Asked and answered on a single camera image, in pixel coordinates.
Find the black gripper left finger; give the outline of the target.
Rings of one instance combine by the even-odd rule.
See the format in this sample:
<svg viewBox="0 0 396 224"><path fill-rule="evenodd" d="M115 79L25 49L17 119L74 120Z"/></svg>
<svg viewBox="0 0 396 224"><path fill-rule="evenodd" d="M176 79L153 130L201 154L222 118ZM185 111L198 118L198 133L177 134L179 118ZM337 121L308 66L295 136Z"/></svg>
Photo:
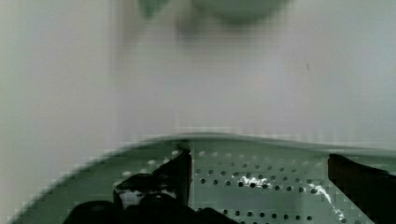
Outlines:
<svg viewBox="0 0 396 224"><path fill-rule="evenodd" d="M148 174L136 174L113 189L113 200L77 205L63 224L237 224L213 208L188 206L191 154L181 149Z"/></svg>

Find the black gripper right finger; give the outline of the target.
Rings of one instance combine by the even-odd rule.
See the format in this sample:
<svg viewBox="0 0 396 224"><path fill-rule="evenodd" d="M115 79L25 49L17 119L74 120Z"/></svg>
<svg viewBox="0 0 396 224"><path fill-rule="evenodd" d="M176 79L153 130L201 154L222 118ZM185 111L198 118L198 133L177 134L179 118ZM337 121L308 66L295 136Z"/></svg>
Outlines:
<svg viewBox="0 0 396 224"><path fill-rule="evenodd" d="M328 177L374 224L395 224L394 175L331 154L328 159Z"/></svg>

